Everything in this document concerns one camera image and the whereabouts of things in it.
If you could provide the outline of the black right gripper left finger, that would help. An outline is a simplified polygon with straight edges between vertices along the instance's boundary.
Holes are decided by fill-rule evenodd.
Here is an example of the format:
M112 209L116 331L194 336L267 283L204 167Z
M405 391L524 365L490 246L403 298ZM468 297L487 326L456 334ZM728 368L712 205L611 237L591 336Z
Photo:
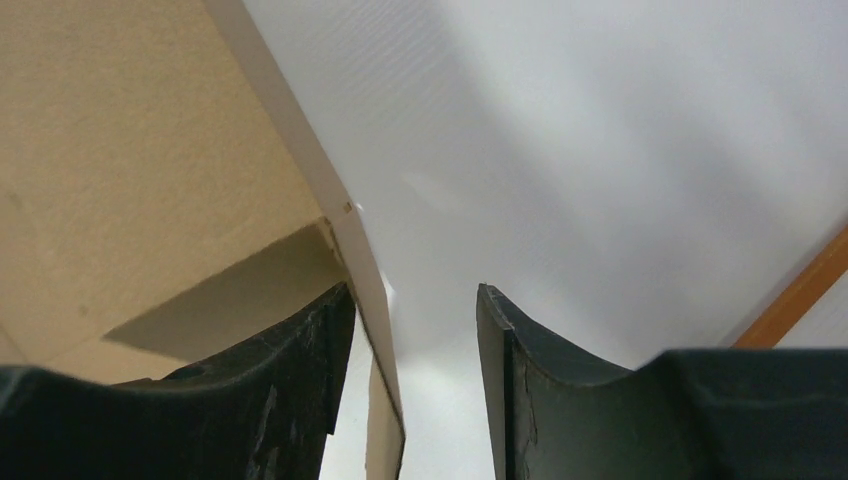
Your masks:
M337 284L159 380L101 385L1 370L5 479L315 479L334 432L356 306Z

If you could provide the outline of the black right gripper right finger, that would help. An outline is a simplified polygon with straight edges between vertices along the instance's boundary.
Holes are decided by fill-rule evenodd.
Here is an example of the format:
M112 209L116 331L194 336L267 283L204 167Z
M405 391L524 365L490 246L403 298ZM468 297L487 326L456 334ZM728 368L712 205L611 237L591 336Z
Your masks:
M500 479L843 479L843 349L683 349L628 370L496 287L476 323Z

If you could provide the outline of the orange wooden tiered rack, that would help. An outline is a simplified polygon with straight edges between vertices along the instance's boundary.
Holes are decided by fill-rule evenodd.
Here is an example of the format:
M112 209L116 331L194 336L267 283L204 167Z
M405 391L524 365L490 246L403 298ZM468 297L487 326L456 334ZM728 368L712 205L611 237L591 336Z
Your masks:
M847 226L844 226L732 346L774 348L846 271Z

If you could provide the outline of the brown cardboard box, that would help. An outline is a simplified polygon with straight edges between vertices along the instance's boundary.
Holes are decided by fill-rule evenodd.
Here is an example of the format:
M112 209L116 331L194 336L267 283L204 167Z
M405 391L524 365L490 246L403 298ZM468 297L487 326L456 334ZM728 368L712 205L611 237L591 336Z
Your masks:
M396 479L388 299L243 1L1 5L1 370L159 380L337 284L356 306L315 479Z

